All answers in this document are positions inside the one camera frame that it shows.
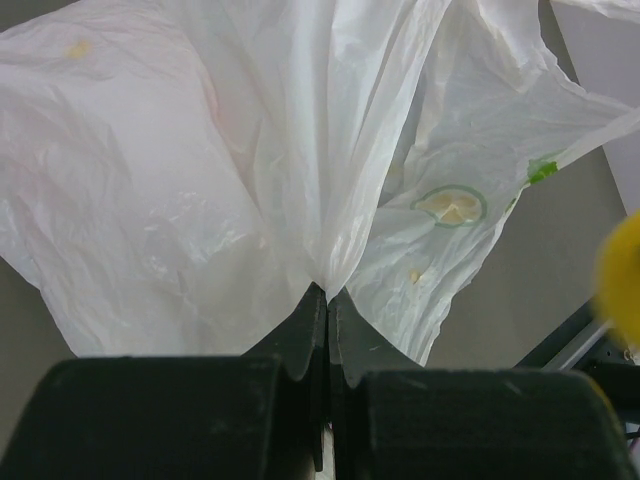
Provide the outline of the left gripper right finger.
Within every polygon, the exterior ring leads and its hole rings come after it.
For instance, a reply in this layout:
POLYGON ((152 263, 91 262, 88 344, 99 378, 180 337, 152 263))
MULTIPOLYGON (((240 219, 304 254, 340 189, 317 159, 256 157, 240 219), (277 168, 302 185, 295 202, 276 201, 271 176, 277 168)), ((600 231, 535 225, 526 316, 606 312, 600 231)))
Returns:
POLYGON ((330 417, 339 479, 627 479, 610 400, 571 370, 431 370, 358 312, 328 305, 330 417))

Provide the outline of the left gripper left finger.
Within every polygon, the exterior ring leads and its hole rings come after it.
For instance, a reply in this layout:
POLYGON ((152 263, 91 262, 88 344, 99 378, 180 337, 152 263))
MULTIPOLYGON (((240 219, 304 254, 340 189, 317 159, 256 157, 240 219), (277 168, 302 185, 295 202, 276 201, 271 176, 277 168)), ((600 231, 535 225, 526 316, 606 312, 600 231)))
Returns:
POLYGON ((240 356, 67 360, 37 385, 5 479, 310 479, 323 466, 327 302, 310 285, 240 356))

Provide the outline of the white printed plastic bag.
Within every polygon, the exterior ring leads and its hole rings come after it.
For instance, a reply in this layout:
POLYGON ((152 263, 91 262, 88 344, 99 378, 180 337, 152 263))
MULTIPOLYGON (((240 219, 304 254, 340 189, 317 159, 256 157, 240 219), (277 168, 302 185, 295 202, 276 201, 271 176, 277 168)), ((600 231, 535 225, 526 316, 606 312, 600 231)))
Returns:
POLYGON ((78 1, 1 35, 1 254, 78 356, 241 353, 316 283, 425 363, 522 191, 638 127, 534 1, 78 1))

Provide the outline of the yellow fruit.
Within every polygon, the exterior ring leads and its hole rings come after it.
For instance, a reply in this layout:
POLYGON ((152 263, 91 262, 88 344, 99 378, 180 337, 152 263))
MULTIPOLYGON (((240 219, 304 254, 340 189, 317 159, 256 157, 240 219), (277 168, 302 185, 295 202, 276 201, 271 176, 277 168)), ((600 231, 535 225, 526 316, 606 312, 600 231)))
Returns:
POLYGON ((616 336, 639 351, 639 211, 603 241, 594 266, 593 308, 616 336))

